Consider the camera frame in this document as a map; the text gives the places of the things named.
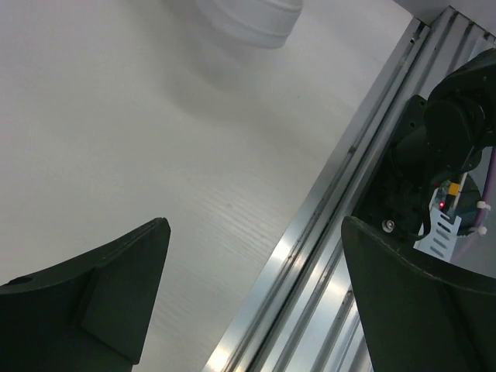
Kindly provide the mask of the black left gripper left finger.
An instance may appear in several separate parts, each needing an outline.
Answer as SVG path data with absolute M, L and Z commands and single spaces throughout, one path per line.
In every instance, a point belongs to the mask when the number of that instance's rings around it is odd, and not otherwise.
M 131 371 L 140 363 L 171 228 L 124 236 L 1 286 L 3 371 Z

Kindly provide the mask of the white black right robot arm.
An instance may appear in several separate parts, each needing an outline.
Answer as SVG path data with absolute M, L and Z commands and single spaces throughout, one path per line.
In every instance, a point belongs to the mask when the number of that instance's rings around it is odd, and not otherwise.
M 495 50 L 443 78 L 428 98 L 412 96 L 353 216 L 401 242 L 431 231 L 429 203 L 443 182 L 473 170 L 495 145 Z

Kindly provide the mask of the white leather sneaker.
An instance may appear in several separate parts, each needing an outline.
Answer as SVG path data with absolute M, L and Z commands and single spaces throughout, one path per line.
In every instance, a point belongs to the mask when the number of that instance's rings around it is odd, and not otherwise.
M 200 0 L 201 13 L 216 29 L 263 49 L 285 45 L 298 21 L 302 0 Z

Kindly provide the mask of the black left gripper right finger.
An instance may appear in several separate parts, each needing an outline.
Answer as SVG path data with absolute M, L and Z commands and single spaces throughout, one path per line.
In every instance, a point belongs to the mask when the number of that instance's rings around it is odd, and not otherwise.
M 350 216 L 341 227 L 375 371 L 493 371 L 495 280 Z

